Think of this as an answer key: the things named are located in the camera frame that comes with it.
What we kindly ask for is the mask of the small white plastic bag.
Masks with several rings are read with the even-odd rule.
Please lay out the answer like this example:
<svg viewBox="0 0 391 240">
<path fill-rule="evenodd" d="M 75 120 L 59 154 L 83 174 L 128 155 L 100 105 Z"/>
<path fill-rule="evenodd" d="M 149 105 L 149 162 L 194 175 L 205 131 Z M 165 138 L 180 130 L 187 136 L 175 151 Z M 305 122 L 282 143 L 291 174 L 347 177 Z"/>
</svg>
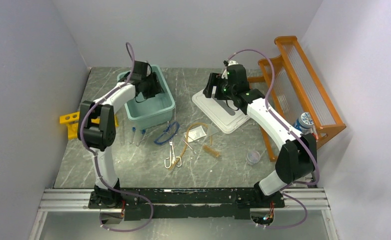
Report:
<svg viewBox="0 0 391 240">
<path fill-rule="evenodd" d="M 198 141 L 206 137 L 206 132 L 202 126 L 197 126 L 189 130 L 188 133 L 184 133 L 184 139 L 188 142 Z"/>
</svg>

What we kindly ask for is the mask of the amber rubber tube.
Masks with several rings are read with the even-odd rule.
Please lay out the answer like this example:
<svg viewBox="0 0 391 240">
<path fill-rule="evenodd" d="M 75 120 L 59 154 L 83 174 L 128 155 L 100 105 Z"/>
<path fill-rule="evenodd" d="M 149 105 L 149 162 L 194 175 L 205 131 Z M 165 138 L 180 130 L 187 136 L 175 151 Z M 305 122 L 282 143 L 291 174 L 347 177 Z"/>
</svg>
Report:
<svg viewBox="0 0 391 240">
<path fill-rule="evenodd" d="M 177 134 L 173 135 L 173 137 L 169 139 L 169 157 L 164 159 L 165 168 L 171 170 L 175 166 L 178 168 L 181 167 L 182 157 L 184 156 L 187 148 L 190 148 L 190 151 L 197 155 L 197 151 L 190 146 L 190 143 L 197 143 L 202 146 L 202 150 L 205 150 L 207 153 L 212 153 L 214 157 L 218 157 L 218 153 L 211 148 L 211 145 L 213 144 L 212 130 L 213 127 L 207 123 L 195 122 L 191 124 L 180 139 L 184 142 L 184 146 L 180 154 L 175 153 L 174 144 L 175 138 L 178 138 L 179 136 Z"/>
</svg>

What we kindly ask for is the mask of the brown test tube brush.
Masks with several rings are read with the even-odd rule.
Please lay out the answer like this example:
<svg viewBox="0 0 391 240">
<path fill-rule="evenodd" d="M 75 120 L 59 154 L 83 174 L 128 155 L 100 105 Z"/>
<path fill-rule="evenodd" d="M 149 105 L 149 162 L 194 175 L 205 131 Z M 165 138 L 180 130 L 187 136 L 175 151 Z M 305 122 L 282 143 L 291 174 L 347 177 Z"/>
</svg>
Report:
<svg viewBox="0 0 391 240">
<path fill-rule="evenodd" d="M 220 152 L 213 149 L 212 147 L 210 147 L 209 145 L 203 145 L 202 146 L 202 149 L 208 153 L 209 155 L 211 155 L 212 157 L 214 158 L 218 158 L 220 156 Z"/>
</svg>

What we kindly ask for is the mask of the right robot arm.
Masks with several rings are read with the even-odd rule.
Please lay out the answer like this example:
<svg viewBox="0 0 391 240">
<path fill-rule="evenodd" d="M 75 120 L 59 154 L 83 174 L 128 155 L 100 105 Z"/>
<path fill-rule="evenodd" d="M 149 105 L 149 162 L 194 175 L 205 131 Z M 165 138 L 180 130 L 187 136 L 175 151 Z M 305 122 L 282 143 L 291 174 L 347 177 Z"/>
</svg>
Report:
<svg viewBox="0 0 391 240">
<path fill-rule="evenodd" d="M 253 201 L 257 206 L 266 207 L 275 193 L 317 171 L 314 135 L 294 128 L 260 90 L 251 88 L 243 65 L 229 64 L 223 73 L 210 73 L 202 93 L 206 98 L 231 100 L 236 109 L 257 122 L 279 148 L 274 171 L 254 185 Z"/>
</svg>

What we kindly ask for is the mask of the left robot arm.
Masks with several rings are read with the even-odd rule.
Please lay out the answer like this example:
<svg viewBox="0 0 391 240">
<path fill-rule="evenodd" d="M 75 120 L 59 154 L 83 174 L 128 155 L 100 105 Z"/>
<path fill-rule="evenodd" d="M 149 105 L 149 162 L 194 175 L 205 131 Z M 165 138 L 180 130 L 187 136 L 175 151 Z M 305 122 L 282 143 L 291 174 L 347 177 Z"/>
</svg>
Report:
<svg viewBox="0 0 391 240">
<path fill-rule="evenodd" d="M 89 202 L 91 206 L 115 208 L 124 203 L 124 192 L 115 172 L 111 148 L 116 138 L 116 112 L 140 94 L 149 99 L 162 91 L 152 66 L 148 62 L 136 61 L 125 79 L 119 80 L 105 95 L 81 103 L 78 139 L 91 153 L 96 175 Z"/>
</svg>

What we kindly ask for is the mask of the teal plastic bin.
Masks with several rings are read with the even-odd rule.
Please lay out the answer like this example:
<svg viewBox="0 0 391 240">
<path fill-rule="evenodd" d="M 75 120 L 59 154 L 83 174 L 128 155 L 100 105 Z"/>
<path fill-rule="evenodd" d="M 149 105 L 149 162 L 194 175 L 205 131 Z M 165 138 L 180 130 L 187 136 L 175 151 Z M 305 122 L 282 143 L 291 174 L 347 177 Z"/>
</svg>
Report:
<svg viewBox="0 0 391 240">
<path fill-rule="evenodd" d="M 144 99 L 140 93 L 136 98 L 124 104 L 128 119 L 132 122 L 132 126 L 138 130 L 148 129 L 170 121 L 176 107 L 161 68 L 158 65 L 152 65 L 151 68 L 158 77 L 163 92 L 148 99 Z"/>
</svg>

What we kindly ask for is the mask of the white bin lid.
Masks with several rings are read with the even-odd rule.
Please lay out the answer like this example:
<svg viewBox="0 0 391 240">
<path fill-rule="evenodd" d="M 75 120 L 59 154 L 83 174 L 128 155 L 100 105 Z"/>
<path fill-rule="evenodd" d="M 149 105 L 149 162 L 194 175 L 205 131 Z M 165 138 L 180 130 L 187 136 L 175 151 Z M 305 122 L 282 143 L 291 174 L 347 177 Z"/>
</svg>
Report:
<svg viewBox="0 0 391 240">
<path fill-rule="evenodd" d="M 219 100 L 215 97 L 216 87 L 211 98 L 207 98 L 203 90 L 195 93 L 191 100 L 207 117 L 224 133 L 231 134 L 247 122 L 250 117 L 236 107 L 231 100 Z"/>
</svg>

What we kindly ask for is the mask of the blue capped test tube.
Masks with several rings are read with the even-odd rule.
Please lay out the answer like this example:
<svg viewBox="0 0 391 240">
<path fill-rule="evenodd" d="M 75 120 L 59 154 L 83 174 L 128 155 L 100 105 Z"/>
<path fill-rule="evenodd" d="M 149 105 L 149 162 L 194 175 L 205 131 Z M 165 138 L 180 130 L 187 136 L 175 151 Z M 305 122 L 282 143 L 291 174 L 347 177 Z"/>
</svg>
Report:
<svg viewBox="0 0 391 240">
<path fill-rule="evenodd" d="M 146 130 L 145 130 L 145 129 L 142 129 L 142 130 L 139 130 L 139 131 L 138 131 L 137 139 L 136 139 L 136 143 L 135 143 L 135 145 L 136 145 L 137 147 L 140 146 L 142 140 L 144 139 L 145 133 L 146 133 Z"/>
<path fill-rule="evenodd" d="M 130 141 L 129 141 L 129 143 L 130 144 L 133 144 L 133 142 L 134 142 L 134 139 L 135 139 L 135 135 L 136 135 L 136 128 L 135 127 L 132 127 L 132 132 L 131 132 L 131 137 L 130 137 Z"/>
</svg>

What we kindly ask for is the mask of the blue safety goggles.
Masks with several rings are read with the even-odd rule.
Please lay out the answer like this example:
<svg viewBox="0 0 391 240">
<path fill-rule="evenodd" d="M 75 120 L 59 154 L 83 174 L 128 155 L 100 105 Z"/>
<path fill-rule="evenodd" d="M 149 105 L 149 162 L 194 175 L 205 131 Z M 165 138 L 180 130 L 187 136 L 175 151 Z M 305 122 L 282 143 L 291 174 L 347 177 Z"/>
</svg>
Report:
<svg viewBox="0 0 391 240">
<path fill-rule="evenodd" d="M 164 145 L 168 143 L 179 131 L 180 124 L 177 121 L 168 121 L 167 127 L 163 132 L 153 141 L 156 145 Z"/>
</svg>

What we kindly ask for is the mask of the metal scissors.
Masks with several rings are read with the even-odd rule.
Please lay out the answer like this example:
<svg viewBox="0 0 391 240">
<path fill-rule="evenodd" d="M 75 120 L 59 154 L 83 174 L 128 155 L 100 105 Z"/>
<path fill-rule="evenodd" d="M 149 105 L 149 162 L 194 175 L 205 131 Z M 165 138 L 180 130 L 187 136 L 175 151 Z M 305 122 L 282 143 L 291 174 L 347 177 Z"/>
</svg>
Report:
<svg viewBox="0 0 391 240">
<path fill-rule="evenodd" d="M 164 159 L 164 167 L 170 169 L 172 165 L 180 168 L 182 166 L 182 159 L 175 154 L 174 137 L 168 142 L 169 145 L 169 157 Z"/>
</svg>

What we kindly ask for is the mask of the clear petri dish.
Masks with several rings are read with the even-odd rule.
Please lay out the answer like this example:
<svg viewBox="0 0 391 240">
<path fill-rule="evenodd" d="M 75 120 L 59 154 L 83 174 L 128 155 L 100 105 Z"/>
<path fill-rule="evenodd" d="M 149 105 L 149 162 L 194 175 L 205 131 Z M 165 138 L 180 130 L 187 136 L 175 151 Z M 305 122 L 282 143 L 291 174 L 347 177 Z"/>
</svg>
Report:
<svg viewBox="0 0 391 240">
<path fill-rule="evenodd" d="M 257 164 L 261 159 L 261 154 L 256 150 L 251 150 L 246 154 L 246 163 L 250 166 Z"/>
</svg>

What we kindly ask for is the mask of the orange wooden rack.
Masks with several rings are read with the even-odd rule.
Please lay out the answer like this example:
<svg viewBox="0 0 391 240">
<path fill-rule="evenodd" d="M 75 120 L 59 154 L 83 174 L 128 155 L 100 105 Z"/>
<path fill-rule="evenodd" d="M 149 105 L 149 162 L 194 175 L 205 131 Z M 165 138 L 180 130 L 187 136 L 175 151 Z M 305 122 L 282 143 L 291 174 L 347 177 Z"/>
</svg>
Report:
<svg viewBox="0 0 391 240">
<path fill-rule="evenodd" d="M 313 132 L 320 149 L 346 128 L 313 65 L 296 36 L 278 36 L 274 40 L 280 54 L 270 61 L 261 59 L 261 76 L 248 78 L 255 83 L 272 84 L 270 104 L 289 123 L 293 124 L 303 112 L 309 112 Z"/>
</svg>

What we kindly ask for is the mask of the yellow test tube rack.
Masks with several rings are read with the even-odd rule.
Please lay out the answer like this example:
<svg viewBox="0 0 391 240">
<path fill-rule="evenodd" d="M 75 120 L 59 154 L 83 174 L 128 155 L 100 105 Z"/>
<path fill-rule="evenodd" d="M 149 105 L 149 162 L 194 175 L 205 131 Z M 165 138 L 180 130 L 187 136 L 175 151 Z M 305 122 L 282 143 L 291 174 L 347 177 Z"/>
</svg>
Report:
<svg viewBox="0 0 391 240">
<path fill-rule="evenodd" d="M 69 140 L 80 137 L 82 120 L 80 112 L 74 112 L 59 117 L 59 123 L 67 127 Z M 117 116 L 113 113 L 95 113 L 93 111 L 83 127 L 83 138 L 95 144 L 111 145 L 116 138 L 116 128 L 119 126 Z"/>
</svg>

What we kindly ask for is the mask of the white blue bottle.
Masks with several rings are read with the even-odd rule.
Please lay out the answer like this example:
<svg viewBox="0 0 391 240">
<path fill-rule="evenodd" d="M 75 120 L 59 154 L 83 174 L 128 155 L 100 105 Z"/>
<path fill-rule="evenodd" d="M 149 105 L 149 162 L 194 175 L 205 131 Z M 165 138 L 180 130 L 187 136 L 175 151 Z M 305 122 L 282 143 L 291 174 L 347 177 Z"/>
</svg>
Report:
<svg viewBox="0 0 391 240">
<path fill-rule="evenodd" d="M 314 121 L 309 112 L 301 113 L 293 124 L 293 127 L 302 132 L 304 135 L 311 133 L 314 126 Z"/>
</svg>

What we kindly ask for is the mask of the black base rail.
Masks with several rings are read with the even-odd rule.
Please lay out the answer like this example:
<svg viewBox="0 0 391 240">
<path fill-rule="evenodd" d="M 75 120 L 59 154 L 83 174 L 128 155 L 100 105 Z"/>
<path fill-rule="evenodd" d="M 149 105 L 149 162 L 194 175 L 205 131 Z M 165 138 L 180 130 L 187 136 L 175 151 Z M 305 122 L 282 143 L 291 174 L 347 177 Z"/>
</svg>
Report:
<svg viewBox="0 0 391 240">
<path fill-rule="evenodd" d="M 134 188 L 132 193 L 151 200 L 153 206 L 137 196 L 124 195 L 118 203 L 96 200 L 92 189 L 47 189 L 39 212 L 99 213 L 125 221 L 178 218 L 233 217 L 248 220 L 282 211 L 324 211 L 330 204 L 322 188 L 289 188 L 266 202 L 256 203 L 251 189 L 237 188 Z"/>
</svg>

